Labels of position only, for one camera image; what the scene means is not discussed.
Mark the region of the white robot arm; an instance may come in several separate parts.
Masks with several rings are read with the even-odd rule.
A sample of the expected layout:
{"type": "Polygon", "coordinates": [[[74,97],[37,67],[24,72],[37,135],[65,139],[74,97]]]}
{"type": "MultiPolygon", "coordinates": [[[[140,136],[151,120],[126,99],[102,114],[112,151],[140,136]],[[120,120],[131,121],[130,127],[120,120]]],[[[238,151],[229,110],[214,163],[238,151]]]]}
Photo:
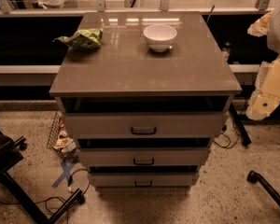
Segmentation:
{"type": "Polygon", "coordinates": [[[261,63],[255,90],[248,101],[247,117],[262,120],[280,105],[280,4],[251,24],[247,33],[257,37],[266,35],[268,48],[278,54],[271,63],[261,63]]]}

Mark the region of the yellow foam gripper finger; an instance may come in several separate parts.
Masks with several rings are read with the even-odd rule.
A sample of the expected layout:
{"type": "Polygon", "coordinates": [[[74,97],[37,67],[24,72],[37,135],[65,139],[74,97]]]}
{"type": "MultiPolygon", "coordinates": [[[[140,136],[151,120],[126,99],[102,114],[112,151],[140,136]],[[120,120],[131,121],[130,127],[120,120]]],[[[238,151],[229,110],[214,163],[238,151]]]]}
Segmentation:
{"type": "Polygon", "coordinates": [[[259,68],[255,81],[255,90],[252,92],[248,102],[246,115],[252,120],[263,120],[269,117],[280,105],[280,100],[269,97],[261,92],[261,85],[266,78],[271,63],[263,62],[259,68]]]}
{"type": "Polygon", "coordinates": [[[259,19],[257,19],[253,24],[249,26],[247,29],[247,33],[249,35],[253,35],[256,37],[261,37],[263,35],[267,34],[270,19],[271,19],[272,13],[267,12],[263,16],[261,16],[259,19]]]}

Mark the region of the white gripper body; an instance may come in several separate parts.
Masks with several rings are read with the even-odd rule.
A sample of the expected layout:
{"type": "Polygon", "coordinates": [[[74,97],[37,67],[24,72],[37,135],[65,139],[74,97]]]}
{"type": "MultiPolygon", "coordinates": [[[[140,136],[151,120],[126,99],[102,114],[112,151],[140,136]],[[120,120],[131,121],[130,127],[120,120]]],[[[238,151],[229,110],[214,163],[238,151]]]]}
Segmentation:
{"type": "Polygon", "coordinates": [[[280,100],[280,58],[269,65],[269,70],[261,85],[261,92],[280,100]]]}

